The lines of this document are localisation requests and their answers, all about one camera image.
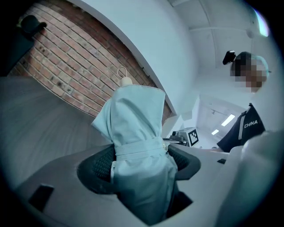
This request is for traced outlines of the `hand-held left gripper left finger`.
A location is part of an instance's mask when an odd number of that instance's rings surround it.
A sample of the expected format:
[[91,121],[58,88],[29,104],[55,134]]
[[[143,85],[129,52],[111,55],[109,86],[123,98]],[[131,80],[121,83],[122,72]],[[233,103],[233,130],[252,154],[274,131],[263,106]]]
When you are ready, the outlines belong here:
[[112,145],[50,161],[16,193],[45,227],[149,227],[118,199],[110,183]]

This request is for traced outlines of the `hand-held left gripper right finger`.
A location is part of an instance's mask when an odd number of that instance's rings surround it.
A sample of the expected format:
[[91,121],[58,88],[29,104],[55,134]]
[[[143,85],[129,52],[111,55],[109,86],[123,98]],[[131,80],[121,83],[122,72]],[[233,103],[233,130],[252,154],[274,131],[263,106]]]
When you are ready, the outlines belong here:
[[228,190],[217,183],[223,180],[228,154],[181,145],[170,145],[169,153],[178,165],[172,201],[166,220],[153,227],[216,227]]

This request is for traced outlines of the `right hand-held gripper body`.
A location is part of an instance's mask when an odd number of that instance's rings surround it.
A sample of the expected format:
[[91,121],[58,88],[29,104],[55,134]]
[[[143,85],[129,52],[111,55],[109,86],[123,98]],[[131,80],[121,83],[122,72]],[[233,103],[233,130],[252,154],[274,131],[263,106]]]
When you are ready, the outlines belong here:
[[176,140],[179,144],[188,147],[192,147],[199,142],[195,127],[188,127],[178,131],[173,131],[170,135],[170,139]]

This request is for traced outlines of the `light blue umbrella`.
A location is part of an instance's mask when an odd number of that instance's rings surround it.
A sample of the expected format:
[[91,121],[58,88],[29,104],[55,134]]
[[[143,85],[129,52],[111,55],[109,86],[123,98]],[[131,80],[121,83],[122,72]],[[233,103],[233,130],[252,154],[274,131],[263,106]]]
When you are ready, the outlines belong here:
[[110,180],[120,201],[141,221],[166,218],[178,167],[162,139],[165,93],[121,79],[92,125],[114,144]]

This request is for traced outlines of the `person's black shirt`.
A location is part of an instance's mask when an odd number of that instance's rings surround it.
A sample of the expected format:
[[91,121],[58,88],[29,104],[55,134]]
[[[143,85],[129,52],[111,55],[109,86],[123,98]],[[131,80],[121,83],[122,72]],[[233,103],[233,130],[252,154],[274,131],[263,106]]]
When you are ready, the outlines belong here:
[[232,148],[244,145],[246,141],[258,136],[265,131],[264,124],[252,103],[234,123],[229,132],[217,143],[218,147],[225,153]]

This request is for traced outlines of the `dark wooden table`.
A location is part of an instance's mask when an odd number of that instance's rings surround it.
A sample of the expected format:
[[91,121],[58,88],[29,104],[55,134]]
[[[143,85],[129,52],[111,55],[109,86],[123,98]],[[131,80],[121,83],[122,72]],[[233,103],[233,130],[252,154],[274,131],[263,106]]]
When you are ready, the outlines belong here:
[[8,186],[54,159],[109,144],[93,120],[33,78],[0,77],[0,172]]

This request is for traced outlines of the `light blue cap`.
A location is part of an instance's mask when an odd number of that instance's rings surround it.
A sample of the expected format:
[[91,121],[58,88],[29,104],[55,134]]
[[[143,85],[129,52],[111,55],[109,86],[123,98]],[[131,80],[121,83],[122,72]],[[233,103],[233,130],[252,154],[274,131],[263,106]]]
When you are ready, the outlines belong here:
[[255,55],[255,54],[244,51],[244,52],[241,52],[236,57],[236,59],[239,59],[241,61],[248,60],[251,65],[262,66],[264,68],[264,71],[266,72],[267,76],[269,76],[269,73],[271,73],[271,71],[268,68],[268,64],[267,64],[266,60],[259,55]]

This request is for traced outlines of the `long ceiling light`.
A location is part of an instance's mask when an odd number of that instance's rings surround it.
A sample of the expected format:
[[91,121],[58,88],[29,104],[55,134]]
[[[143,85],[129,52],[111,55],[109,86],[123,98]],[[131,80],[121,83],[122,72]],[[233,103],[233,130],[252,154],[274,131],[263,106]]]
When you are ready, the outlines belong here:
[[254,9],[254,12],[255,12],[256,17],[257,17],[260,34],[264,37],[268,37],[269,36],[269,27],[268,27],[268,24],[267,24],[265,18],[257,10]]

